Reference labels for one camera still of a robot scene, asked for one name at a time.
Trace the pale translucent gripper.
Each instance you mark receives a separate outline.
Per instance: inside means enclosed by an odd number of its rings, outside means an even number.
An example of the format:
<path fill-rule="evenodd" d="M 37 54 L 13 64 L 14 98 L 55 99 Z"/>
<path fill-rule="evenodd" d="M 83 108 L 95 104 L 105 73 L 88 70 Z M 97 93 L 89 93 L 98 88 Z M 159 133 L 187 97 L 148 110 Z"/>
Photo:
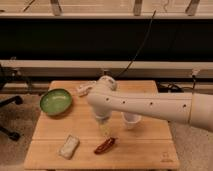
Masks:
<path fill-rule="evenodd" d="M 100 117 L 97 118 L 97 123 L 99 125 L 100 132 L 104 137 L 111 136 L 110 126 L 108 121 L 109 121 L 108 118 L 100 118 Z"/>

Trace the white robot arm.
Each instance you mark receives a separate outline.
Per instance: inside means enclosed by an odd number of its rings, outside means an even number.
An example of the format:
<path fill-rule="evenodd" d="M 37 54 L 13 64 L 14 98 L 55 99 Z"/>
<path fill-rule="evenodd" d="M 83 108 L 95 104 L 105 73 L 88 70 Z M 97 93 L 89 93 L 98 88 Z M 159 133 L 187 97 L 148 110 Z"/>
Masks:
<path fill-rule="evenodd" d="M 113 111 L 177 122 L 213 132 L 213 95 L 200 93 L 130 93 L 116 90 L 117 82 L 102 76 L 87 95 L 99 123 Z"/>

